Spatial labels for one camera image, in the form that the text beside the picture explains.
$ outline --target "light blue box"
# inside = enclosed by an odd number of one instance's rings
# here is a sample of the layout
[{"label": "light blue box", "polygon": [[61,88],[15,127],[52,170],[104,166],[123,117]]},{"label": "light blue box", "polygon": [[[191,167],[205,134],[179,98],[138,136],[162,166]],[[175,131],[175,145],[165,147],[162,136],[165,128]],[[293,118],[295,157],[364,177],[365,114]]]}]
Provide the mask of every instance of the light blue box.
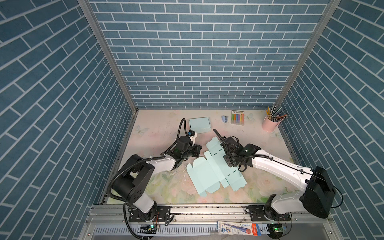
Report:
[{"label": "light blue box", "polygon": [[196,133],[204,133],[211,131],[211,123],[209,118],[193,118],[189,119],[189,128]]}]

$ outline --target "metal corner post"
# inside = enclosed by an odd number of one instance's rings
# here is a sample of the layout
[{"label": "metal corner post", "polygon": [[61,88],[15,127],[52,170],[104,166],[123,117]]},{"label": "metal corner post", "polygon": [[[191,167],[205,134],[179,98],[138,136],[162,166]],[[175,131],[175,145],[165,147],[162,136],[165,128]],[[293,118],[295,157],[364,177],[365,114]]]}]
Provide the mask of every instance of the metal corner post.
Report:
[{"label": "metal corner post", "polygon": [[325,7],[323,15],[321,16],[318,24],[313,30],[313,33],[309,38],[303,53],[300,55],[299,59],[297,60],[297,64],[293,67],[287,82],[285,83],[283,89],[281,90],[279,96],[277,97],[275,105],[280,106],[281,103],[283,102],[285,96],[288,94],[289,89],[292,87],[293,83],[295,82],[297,76],[299,75],[299,72],[303,68],[305,62],[307,61],[309,55],[312,52],[312,49],[315,47],[317,41],[319,40],[321,34],[323,33],[325,27],[327,26],[329,20],[331,19],[340,1],[341,0],[330,0],[328,5]]},{"label": "metal corner post", "polygon": [[99,26],[99,23],[96,19],[96,15],[94,14],[91,4],[88,0],[78,0],[80,7],[82,11],[84,12],[84,15],[86,19],[88,20],[88,23],[101,47],[101,50],[103,51],[105,58],[107,59],[113,74],[115,75],[117,82],[119,83],[119,86],[124,93],[125,98],[128,101],[129,106],[131,107],[133,113],[136,113],[137,107],[135,103],[133,102],[133,99],[128,91],[127,85],[125,84],[124,78],[121,75],[121,72],[118,68],[118,65],[112,55],[112,52],[108,46],[107,40],[104,37],[103,32],[101,31],[101,28]]}]

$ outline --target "black mounting plate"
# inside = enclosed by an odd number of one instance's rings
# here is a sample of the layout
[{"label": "black mounting plate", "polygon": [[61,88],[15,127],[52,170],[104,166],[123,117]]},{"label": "black mounting plate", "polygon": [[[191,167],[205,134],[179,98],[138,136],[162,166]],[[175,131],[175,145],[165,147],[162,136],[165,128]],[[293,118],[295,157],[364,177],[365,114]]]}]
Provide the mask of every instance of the black mounting plate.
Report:
[{"label": "black mounting plate", "polygon": [[[144,220],[140,219],[139,217],[139,209],[135,209],[131,211],[131,214],[129,216],[129,222],[145,222]],[[166,220],[166,215],[170,215],[170,206],[157,206],[156,207],[156,214],[155,214],[155,219],[153,222],[165,222]]]},{"label": "black mounting plate", "polygon": [[[251,217],[251,221],[253,222],[260,222],[260,221],[270,221],[268,218],[265,217],[263,207],[264,205],[250,205],[249,208],[252,208],[252,212],[249,214]],[[283,221],[290,221],[291,216],[289,214],[283,214],[279,215],[280,222]]]}]

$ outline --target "pencil cup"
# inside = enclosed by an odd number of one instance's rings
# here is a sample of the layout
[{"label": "pencil cup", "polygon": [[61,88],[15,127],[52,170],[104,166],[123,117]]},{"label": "pencil cup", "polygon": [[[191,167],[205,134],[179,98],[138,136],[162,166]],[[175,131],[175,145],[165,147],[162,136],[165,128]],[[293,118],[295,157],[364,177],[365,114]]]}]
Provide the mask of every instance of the pencil cup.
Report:
[{"label": "pencil cup", "polygon": [[280,123],[281,123],[281,121],[273,122],[265,116],[263,124],[262,124],[262,128],[266,132],[272,132],[275,129],[275,127],[277,127]]}]

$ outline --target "pink pen holder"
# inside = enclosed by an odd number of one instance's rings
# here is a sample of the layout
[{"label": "pink pen holder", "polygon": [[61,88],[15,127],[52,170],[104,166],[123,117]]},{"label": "pink pen holder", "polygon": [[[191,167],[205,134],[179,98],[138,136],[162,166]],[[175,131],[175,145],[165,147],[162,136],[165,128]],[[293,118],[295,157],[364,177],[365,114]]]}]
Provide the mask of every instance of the pink pen holder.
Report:
[{"label": "pink pen holder", "polygon": [[269,120],[269,118],[267,118],[267,116],[265,116],[263,124],[262,124],[262,128],[266,132],[272,132],[275,129],[275,127],[277,127],[280,123],[281,123],[281,121],[273,122],[273,121]]}]

